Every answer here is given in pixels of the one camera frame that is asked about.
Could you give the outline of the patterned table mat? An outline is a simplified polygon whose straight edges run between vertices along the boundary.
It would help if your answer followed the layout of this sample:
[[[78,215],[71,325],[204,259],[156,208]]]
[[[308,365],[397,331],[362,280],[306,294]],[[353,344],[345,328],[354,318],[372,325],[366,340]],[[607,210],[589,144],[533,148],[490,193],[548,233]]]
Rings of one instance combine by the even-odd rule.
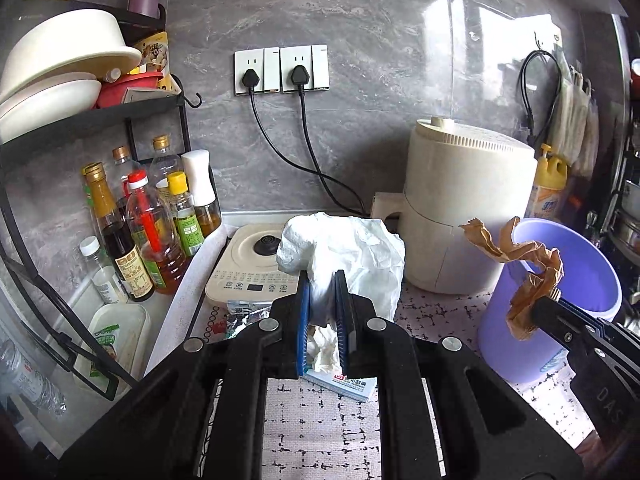
[[[195,276],[175,296],[148,361],[154,367],[186,336],[192,314],[215,261],[234,233],[222,226],[195,261]],[[436,295],[405,284],[396,323],[410,335],[430,341],[456,336],[475,349],[477,326],[490,297]],[[570,445],[577,446],[593,426],[570,391],[567,365],[527,385],[518,394]],[[377,479],[381,475],[378,400],[358,402],[305,379],[268,384],[262,475],[266,479]]]

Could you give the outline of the yellow dish soap bottle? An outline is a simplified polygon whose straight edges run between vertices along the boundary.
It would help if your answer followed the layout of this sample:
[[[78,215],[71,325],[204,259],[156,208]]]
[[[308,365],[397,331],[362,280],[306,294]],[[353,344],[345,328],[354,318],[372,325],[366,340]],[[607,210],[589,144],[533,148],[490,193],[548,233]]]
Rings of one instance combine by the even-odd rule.
[[[548,144],[541,144],[541,155],[532,192],[526,208],[526,218],[553,219],[559,211],[570,167]]]

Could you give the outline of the red plastic bowl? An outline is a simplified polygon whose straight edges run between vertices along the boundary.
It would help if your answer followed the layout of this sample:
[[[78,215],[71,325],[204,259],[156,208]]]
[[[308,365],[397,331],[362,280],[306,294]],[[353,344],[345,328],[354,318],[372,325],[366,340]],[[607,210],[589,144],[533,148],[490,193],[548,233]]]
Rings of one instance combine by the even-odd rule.
[[[115,82],[104,82],[94,107],[107,108],[122,104],[128,90],[156,89],[162,77],[161,72],[146,72],[121,76]]]

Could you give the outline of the white air fryer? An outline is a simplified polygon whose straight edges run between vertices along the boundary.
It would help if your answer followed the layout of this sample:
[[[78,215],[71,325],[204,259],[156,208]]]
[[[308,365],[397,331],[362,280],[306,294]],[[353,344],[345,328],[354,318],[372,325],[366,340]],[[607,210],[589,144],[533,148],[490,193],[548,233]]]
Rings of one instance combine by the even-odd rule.
[[[377,192],[373,219],[397,214],[406,246],[405,278],[445,295],[491,292],[502,264],[466,238],[480,219],[492,236],[523,217],[534,183],[535,151],[492,130],[449,118],[419,119],[410,134],[404,190]]]

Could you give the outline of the blue white medicine box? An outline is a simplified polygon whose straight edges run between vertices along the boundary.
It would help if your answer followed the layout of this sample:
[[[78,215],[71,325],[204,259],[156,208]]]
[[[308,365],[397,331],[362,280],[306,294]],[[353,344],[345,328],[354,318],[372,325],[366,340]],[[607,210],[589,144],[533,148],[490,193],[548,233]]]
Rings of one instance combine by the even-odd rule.
[[[307,372],[303,376],[303,379],[335,393],[348,396],[358,402],[370,401],[373,391],[378,384],[375,378],[349,379],[342,375],[320,373],[314,370]]]

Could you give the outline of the brown paper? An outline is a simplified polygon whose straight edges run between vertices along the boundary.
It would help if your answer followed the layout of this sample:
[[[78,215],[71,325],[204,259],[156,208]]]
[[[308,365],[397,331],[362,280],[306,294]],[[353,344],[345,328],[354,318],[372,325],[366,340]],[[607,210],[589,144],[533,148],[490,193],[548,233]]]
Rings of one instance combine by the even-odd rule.
[[[485,256],[502,263],[507,271],[515,271],[516,291],[509,300],[506,326],[516,340],[529,340],[538,326],[533,320],[537,300],[559,300],[560,283],[564,278],[564,263],[559,248],[548,248],[539,240],[516,242],[515,230],[522,224],[520,217],[508,220],[492,238],[485,223],[477,218],[460,224],[464,237]]]

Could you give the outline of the cream lower bowl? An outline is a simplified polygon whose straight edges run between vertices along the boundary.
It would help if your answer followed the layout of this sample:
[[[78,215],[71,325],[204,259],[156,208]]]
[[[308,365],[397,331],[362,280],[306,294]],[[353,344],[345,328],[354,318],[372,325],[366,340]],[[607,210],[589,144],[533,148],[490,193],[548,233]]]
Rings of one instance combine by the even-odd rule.
[[[40,80],[1,103],[1,143],[91,110],[102,88],[96,76],[71,72]]]

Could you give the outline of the stainless steel pots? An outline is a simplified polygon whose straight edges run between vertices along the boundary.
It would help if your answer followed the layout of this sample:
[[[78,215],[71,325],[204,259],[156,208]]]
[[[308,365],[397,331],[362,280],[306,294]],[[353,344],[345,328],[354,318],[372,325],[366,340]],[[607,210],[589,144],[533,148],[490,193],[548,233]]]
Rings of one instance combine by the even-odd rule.
[[[616,208],[612,234],[635,254],[639,253],[639,185],[626,180],[620,193],[620,206]]]

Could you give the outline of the cream upper bowl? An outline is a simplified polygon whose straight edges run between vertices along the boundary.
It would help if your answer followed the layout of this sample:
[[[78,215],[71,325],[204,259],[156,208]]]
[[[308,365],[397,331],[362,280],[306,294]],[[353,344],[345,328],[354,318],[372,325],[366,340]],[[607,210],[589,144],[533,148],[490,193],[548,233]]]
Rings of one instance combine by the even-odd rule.
[[[86,72],[100,78],[113,68],[127,73],[141,52],[125,44],[118,21],[103,10],[79,9],[35,26],[9,52],[1,76],[1,99],[48,76]]]

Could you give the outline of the white top oil dispenser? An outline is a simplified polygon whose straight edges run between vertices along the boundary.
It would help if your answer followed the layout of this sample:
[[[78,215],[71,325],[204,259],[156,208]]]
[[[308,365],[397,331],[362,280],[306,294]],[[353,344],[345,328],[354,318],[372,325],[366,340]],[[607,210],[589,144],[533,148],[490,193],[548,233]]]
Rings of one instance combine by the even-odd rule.
[[[198,224],[203,236],[208,237],[221,226],[217,194],[209,174],[209,152],[192,150],[182,154],[181,158]]]

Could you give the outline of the cream bowl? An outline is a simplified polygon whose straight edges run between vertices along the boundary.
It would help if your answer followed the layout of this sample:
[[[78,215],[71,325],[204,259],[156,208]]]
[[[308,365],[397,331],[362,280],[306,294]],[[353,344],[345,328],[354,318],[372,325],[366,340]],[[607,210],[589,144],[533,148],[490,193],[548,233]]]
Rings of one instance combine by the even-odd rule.
[[[141,52],[125,44],[118,21],[103,10],[79,9],[35,26],[9,52],[1,76],[1,99],[48,76],[86,72],[100,78],[113,68],[127,73]]]
[[[71,72],[40,80],[1,103],[1,143],[91,110],[102,88],[96,76]]]

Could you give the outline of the black right dish rack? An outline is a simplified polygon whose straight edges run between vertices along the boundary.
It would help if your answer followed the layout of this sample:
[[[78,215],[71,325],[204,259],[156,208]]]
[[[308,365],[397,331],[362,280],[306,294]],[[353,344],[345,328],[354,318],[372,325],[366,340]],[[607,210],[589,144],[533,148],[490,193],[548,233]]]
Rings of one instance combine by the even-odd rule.
[[[617,14],[588,14],[582,19],[587,72],[597,102],[600,141],[588,195],[596,215],[591,238],[620,279],[623,302],[639,300],[639,254],[612,234],[616,208],[626,180],[639,185],[639,153],[634,122],[639,113],[631,97],[631,73],[624,20]]]

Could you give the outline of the white wall socket panel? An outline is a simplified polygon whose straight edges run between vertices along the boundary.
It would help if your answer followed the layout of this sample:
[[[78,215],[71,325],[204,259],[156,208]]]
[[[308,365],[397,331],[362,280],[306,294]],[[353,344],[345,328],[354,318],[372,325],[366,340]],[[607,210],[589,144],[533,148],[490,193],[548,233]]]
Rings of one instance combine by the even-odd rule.
[[[329,90],[329,48],[326,44],[311,46],[269,47],[233,53],[234,94],[246,96],[243,76],[251,68],[259,77],[257,93],[295,92],[291,80],[296,66],[304,66],[309,75],[306,90]]]

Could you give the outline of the white plastic lidded container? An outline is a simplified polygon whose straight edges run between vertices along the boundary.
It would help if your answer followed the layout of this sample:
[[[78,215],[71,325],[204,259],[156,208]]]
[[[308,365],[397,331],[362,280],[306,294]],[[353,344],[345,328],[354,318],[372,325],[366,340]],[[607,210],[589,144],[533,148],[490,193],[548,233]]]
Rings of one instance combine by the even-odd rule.
[[[142,304],[106,304],[93,315],[89,332],[104,350],[134,379],[140,379],[151,319]],[[96,388],[105,391],[108,378],[96,364],[78,356],[75,370]]]

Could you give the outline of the white tissue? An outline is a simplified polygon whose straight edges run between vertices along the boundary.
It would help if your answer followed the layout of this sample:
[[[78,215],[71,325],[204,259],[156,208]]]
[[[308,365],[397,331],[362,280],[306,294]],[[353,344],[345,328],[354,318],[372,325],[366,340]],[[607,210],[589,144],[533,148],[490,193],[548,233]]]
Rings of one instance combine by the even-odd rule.
[[[310,322],[326,326],[334,318],[332,278],[345,273],[347,289],[369,299],[380,318],[391,321],[405,270],[402,239],[383,221],[329,216],[297,216],[283,228],[277,249],[279,270],[305,271],[310,281]]]

